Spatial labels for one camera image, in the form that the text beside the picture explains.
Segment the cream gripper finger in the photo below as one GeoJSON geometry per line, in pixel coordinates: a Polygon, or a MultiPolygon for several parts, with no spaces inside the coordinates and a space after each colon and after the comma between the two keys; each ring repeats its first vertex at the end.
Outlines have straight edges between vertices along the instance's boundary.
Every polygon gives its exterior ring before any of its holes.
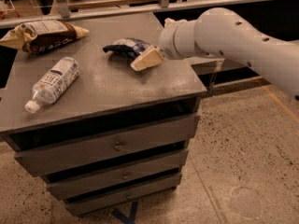
{"type": "Polygon", "coordinates": [[[160,50],[154,46],[149,46],[131,63],[131,67],[135,71],[142,71],[152,66],[156,66],[163,61],[164,56],[160,50]]]}
{"type": "Polygon", "coordinates": [[[178,26],[180,23],[183,23],[183,22],[186,22],[186,20],[175,21],[171,18],[166,18],[164,20],[164,27],[167,28],[167,27],[170,27],[170,26],[178,26]]]}

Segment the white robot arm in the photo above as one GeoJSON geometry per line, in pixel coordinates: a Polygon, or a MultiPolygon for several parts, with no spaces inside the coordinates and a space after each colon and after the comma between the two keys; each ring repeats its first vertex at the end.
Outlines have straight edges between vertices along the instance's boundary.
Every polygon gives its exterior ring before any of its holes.
{"type": "Polygon", "coordinates": [[[230,9],[214,7],[193,21],[167,19],[158,45],[131,64],[136,71],[164,58],[214,56],[241,63],[288,93],[299,96],[299,46],[265,35],[230,9]]]}

